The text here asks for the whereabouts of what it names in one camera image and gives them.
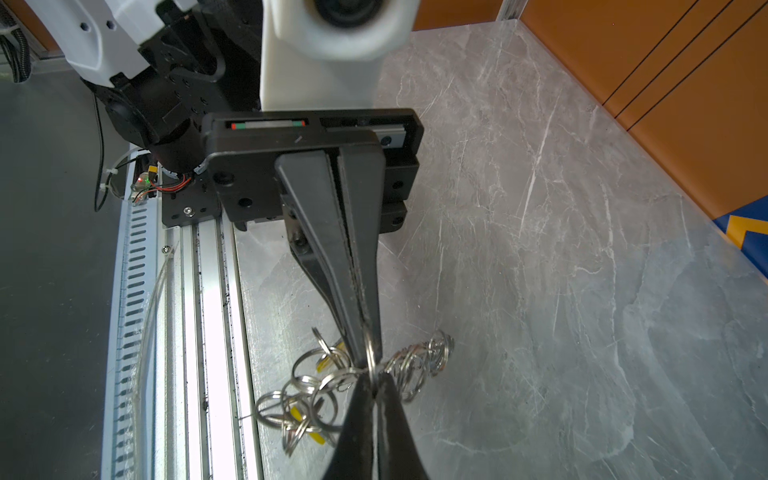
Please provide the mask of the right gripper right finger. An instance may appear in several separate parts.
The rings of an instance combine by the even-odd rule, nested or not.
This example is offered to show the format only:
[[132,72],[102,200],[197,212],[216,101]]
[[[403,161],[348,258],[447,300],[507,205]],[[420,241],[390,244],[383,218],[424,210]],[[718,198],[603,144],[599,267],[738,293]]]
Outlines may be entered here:
[[377,462],[380,479],[428,479],[402,406],[399,390],[389,373],[378,377]]

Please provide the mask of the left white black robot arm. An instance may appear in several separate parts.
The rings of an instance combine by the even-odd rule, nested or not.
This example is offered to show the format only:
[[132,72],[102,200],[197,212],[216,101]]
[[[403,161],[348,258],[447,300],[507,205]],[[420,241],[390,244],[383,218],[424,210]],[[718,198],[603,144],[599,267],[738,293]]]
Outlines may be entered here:
[[379,356],[377,246],[399,229],[424,128],[374,107],[415,1],[34,1],[116,130],[178,186],[163,221],[283,220],[353,362]]

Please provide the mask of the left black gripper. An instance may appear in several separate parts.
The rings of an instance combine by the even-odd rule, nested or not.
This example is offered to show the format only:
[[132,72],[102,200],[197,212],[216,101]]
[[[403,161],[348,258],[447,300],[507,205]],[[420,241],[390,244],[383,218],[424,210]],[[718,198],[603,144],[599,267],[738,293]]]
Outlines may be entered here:
[[[292,253],[331,308],[354,360],[366,358],[365,338],[373,358],[382,358],[378,238],[406,219],[424,132],[407,108],[204,117],[206,174],[229,220],[240,229],[281,220],[277,174]],[[373,143],[380,148],[340,149],[346,231],[331,162],[321,150],[335,156],[343,145]]]

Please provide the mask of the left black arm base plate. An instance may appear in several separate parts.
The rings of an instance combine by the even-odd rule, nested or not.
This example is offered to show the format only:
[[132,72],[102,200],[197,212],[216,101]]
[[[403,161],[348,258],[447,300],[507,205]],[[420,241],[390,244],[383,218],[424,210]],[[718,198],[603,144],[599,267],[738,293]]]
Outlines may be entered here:
[[165,227],[195,225],[219,218],[222,206],[206,175],[195,175],[182,189],[161,192],[161,220]]

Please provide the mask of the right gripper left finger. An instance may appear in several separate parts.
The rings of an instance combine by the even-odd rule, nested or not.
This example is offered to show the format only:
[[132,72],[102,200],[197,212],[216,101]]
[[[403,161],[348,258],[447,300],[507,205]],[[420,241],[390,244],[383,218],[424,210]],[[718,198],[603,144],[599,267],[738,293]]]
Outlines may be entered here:
[[373,406],[370,379],[362,377],[355,385],[338,444],[323,479],[372,479]]

